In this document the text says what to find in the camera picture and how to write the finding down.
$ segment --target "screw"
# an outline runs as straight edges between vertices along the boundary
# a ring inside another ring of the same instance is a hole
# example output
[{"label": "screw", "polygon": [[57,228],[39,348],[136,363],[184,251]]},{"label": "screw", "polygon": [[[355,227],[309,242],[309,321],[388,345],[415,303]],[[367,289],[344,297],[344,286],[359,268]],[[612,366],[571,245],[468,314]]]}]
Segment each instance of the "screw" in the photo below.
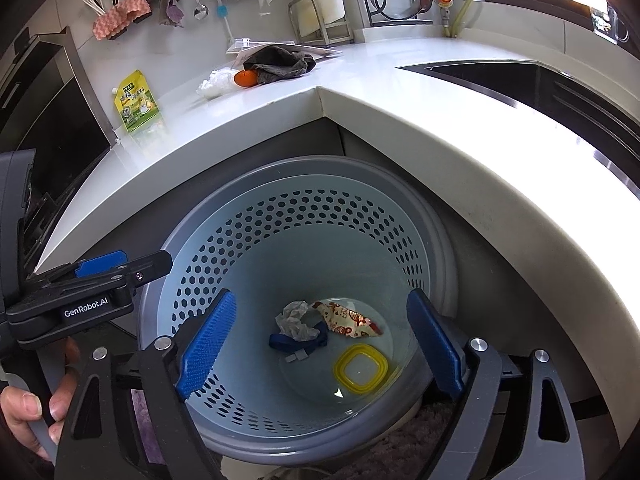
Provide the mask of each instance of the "screw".
[{"label": "screw", "polygon": [[163,335],[154,341],[156,350],[166,350],[169,346],[171,346],[171,338],[169,336]]},{"label": "screw", "polygon": [[107,357],[107,349],[104,346],[100,346],[94,350],[93,358],[96,361],[104,359],[105,357]]},{"label": "screw", "polygon": [[549,361],[549,354],[544,350],[536,350],[535,352],[533,352],[533,355],[541,363],[546,363],[547,361]]},{"label": "screw", "polygon": [[487,348],[489,348],[489,345],[486,343],[486,341],[484,339],[480,339],[479,337],[472,339],[469,344],[471,345],[471,348],[473,348],[476,352],[484,352]]}]

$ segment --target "yellow lid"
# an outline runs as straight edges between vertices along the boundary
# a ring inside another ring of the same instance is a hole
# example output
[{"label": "yellow lid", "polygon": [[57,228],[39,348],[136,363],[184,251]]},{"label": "yellow lid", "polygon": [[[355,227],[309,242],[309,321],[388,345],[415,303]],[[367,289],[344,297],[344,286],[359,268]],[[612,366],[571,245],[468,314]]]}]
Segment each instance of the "yellow lid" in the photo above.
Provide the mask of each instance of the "yellow lid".
[{"label": "yellow lid", "polygon": [[[373,377],[365,384],[357,383],[346,373],[347,366],[357,355],[363,355],[369,358],[377,367]],[[371,345],[358,343],[347,348],[345,352],[338,357],[338,360],[334,364],[334,376],[338,382],[343,384],[350,392],[362,395],[368,394],[370,391],[375,389],[386,377],[388,369],[389,364],[386,358],[377,349],[373,348]]]}]

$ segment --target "human hand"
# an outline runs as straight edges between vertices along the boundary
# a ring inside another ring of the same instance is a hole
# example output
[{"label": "human hand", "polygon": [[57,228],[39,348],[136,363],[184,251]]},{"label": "human hand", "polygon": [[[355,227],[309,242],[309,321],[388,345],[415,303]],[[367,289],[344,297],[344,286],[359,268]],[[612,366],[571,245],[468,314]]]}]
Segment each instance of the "human hand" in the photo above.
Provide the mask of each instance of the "human hand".
[{"label": "human hand", "polygon": [[[67,338],[65,363],[67,365],[75,364],[79,360],[80,350],[78,345],[73,339]],[[56,444],[60,441],[66,412],[69,409],[76,386],[78,386],[78,373],[74,368],[68,367],[60,386],[49,401],[51,416],[56,421],[49,428],[49,436]],[[7,386],[0,394],[0,410],[4,413],[7,426],[18,442],[45,460],[50,460],[28,425],[28,422],[39,420],[42,417],[40,399],[29,392],[19,390],[13,386]]]}]

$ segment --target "yellow sauce packet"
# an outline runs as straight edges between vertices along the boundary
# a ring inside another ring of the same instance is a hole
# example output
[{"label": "yellow sauce packet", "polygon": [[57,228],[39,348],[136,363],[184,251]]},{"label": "yellow sauce packet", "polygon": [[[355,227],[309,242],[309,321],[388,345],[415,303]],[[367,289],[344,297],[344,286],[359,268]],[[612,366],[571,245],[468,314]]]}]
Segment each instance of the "yellow sauce packet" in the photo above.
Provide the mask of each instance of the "yellow sauce packet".
[{"label": "yellow sauce packet", "polygon": [[114,103],[129,133],[160,111],[140,70],[123,79]]}]

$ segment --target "blue gripper pad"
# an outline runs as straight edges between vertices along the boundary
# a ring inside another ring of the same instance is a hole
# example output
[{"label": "blue gripper pad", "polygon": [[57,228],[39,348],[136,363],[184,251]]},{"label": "blue gripper pad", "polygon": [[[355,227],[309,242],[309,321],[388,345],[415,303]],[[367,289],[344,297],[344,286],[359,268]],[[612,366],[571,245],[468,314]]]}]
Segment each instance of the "blue gripper pad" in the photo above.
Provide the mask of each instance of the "blue gripper pad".
[{"label": "blue gripper pad", "polygon": [[127,255],[124,251],[115,251],[109,254],[103,254],[91,260],[80,262],[76,269],[76,278],[84,278],[92,274],[100,274],[113,267],[117,267],[127,263]]},{"label": "blue gripper pad", "polygon": [[458,400],[465,389],[462,381],[462,360],[438,321],[440,315],[421,288],[409,293],[406,300],[406,316],[438,389],[449,394],[453,400]]},{"label": "blue gripper pad", "polygon": [[[188,322],[199,323],[199,328],[188,327]],[[175,335],[175,341],[180,340],[180,330],[192,330],[197,332],[188,342],[185,350],[178,355],[180,359],[180,377],[175,383],[175,391],[180,400],[186,400],[195,391],[199,390],[213,367],[220,349],[229,334],[231,327],[236,322],[236,297],[228,290],[222,290],[216,296],[211,305],[200,315],[189,318],[183,323]]]}]

